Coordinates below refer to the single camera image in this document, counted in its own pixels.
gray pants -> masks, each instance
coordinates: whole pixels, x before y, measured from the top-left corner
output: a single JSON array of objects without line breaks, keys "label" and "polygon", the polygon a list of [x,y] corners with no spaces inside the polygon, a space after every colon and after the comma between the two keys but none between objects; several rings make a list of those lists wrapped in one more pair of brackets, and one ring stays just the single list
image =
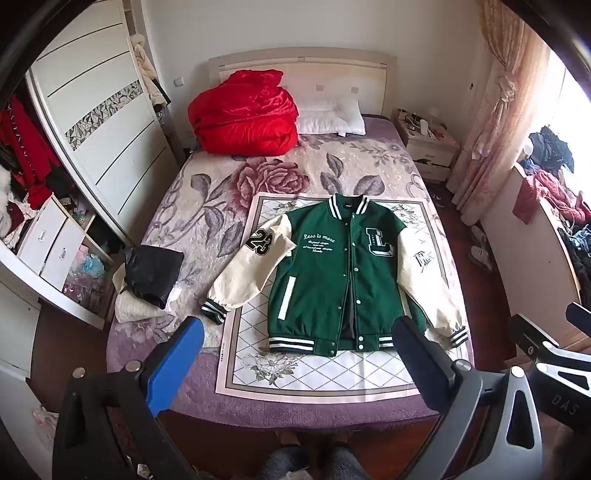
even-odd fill
[{"label": "gray pants", "polygon": [[[324,480],[371,480],[345,443],[335,443],[319,456],[318,463]],[[280,480],[287,472],[297,472],[308,466],[301,446],[284,446],[269,456],[256,480]]]}]

headboard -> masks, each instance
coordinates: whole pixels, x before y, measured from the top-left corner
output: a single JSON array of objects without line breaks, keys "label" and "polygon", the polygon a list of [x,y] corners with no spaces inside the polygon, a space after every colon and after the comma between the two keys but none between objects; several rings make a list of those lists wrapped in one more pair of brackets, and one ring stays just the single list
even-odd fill
[{"label": "headboard", "polygon": [[275,69],[295,99],[353,97],[361,113],[391,117],[396,57],[352,48],[286,47],[251,50],[209,60],[212,86],[237,70]]}]

white shoe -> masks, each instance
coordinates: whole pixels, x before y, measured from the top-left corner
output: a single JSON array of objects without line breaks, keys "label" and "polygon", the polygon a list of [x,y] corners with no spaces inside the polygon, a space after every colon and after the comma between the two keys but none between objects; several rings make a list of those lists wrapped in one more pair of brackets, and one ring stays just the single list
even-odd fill
[{"label": "white shoe", "polygon": [[480,245],[481,248],[486,247],[486,234],[476,225],[470,227],[470,236],[476,245]]},{"label": "white shoe", "polygon": [[468,258],[481,270],[487,273],[492,273],[492,262],[488,256],[488,252],[480,247],[471,247]]}]

sliding wardrobe door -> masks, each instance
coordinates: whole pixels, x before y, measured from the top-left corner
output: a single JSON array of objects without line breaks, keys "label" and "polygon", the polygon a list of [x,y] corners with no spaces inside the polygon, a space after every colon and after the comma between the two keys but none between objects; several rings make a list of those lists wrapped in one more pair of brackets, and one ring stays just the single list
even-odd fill
[{"label": "sliding wardrobe door", "polygon": [[78,187],[123,240],[141,242],[178,167],[120,0],[99,0],[69,24],[31,66],[28,85]]}]

striped ribbed cuff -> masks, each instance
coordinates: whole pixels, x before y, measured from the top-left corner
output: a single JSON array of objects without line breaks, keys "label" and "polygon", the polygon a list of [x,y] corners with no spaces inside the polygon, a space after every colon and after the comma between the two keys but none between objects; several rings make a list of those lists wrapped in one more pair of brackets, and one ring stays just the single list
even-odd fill
[{"label": "striped ribbed cuff", "polygon": [[311,353],[314,351],[314,340],[304,340],[299,338],[285,337],[270,337],[269,350]]},{"label": "striped ribbed cuff", "polygon": [[459,330],[456,330],[452,333],[451,337],[449,337],[449,341],[452,344],[452,348],[457,348],[464,342],[468,340],[468,331],[466,327],[462,327]]},{"label": "striped ribbed cuff", "polygon": [[224,320],[226,320],[228,311],[219,303],[214,302],[212,299],[207,299],[203,304],[203,307],[201,307],[201,313],[203,313],[208,319],[221,325]]},{"label": "striped ribbed cuff", "polygon": [[391,336],[381,336],[378,338],[380,348],[391,348],[394,347]]}]

